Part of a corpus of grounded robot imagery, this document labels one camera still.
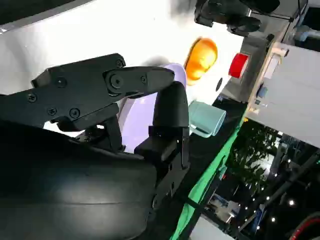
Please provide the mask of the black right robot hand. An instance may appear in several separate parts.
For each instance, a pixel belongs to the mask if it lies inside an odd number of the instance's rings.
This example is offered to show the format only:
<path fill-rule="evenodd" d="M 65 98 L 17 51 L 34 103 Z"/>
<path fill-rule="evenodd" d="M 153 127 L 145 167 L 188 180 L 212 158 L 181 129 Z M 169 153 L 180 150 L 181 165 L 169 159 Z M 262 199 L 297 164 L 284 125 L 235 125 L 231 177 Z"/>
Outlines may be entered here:
<path fill-rule="evenodd" d="M 0 98 L 0 237 L 131 240 L 189 170 L 185 87 L 109 54 L 46 69 Z M 148 138 L 124 151 L 118 101 L 156 94 Z"/>

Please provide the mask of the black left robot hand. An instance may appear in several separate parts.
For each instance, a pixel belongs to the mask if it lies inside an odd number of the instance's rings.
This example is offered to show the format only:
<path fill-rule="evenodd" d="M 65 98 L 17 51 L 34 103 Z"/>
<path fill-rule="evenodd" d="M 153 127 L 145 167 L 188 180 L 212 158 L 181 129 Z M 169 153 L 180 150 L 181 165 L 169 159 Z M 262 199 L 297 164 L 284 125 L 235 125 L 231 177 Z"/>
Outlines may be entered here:
<path fill-rule="evenodd" d="M 198 0 L 194 21 L 210 28 L 214 23 L 223 24 L 230 33 L 247 37 L 261 27 L 261 21 L 250 14 L 244 0 Z"/>

